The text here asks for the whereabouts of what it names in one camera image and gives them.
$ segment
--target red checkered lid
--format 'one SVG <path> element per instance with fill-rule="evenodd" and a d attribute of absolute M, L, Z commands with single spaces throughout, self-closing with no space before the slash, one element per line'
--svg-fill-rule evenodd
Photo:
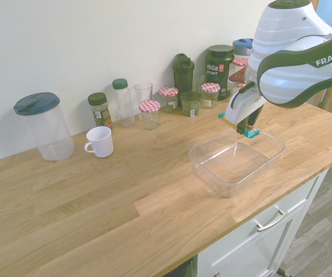
<path fill-rule="evenodd" d="M 248 62 L 248 58 L 236 58 L 233 60 L 233 64 L 239 66 L 246 66 Z"/>
<path fill-rule="evenodd" d="M 154 100 L 147 100 L 144 101 L 142 104 L 139 105 L 139 110 L 142 113 L 152 113 L 154 111 L 158 111 L 160 109 L 160 104 Z"/>
<path fill-rule="evenodd" d="M 160 95 L 162 96 L 175 96 L 179 93 L 179 90 L 174 87 L 165 87 L 159 90 Z"/>
<path fill-rule="evenodd" d="M 207 93 L 215 93 L 220 90 L 220 86 L 215 83 L 206 83 L 202 85 L 202 90 Z"/>

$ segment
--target white cabinet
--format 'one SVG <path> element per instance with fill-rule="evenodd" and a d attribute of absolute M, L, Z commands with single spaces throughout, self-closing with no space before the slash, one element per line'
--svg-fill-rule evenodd
<path fill-rule="evenodd" d="M 198 277 L 267 277 L 279 268 L 326 172 L 198 254 Z"/>

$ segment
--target cabinet door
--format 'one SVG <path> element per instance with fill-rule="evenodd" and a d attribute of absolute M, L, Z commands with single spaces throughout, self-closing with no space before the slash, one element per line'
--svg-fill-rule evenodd
<path fill-rule="evenodd" d="M 244 244 L 215 261 L 200 277 L 264 277 L 273 273 L 272 264 L 285 236 L 294 228 L 303 205 L 287 214 L 273 227 L 252 234 Z"/>

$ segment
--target silver handle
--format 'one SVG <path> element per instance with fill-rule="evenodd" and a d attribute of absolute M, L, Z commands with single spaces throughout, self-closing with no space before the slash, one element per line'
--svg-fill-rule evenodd
<path fill-rule="evenodd" d="M 284 212 L 283 210 L 279 209 L 279 214 L 281 215 L 280 217 L 278 217 L 274 221 L 270 222 L 266 226 L 262 226 L 259 222 L 257 222 L 257 226 L 258 226 L 257 231 L 262 232 L 262 231 L 265 231 L 265 230 L 275 226 L 277 223 L 279 223 L 280 221 L 282 221 L 286 217 L 286 215 L 288 214 L 288 211 Z"/>

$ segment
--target blue lid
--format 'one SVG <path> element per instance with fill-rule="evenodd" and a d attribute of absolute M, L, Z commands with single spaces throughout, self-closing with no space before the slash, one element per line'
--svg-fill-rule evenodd
<path fill-rule="evenodd" d="M 253 39 L 238 39 L 233 41 L 234 54 L 249 56 L 252 52 Z"/>
<path fill-rule="evenodd" d="M 51 110 L 60 103 L 56 94 L 41 92 L 20 99 L 14 106 L 15 113 L 19 115 L 41 114 Z"/>

